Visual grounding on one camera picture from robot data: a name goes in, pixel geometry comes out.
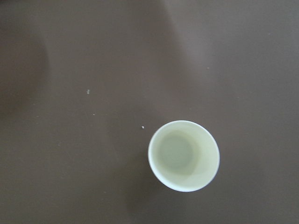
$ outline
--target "brown table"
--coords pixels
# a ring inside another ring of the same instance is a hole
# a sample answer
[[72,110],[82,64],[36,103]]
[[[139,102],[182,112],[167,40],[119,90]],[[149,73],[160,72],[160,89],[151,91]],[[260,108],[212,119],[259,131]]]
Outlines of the brown table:
[[[299,223],[298,8],[2,0],[0,223]],[[178,119],[221,154],[191,193],[147,161]]]

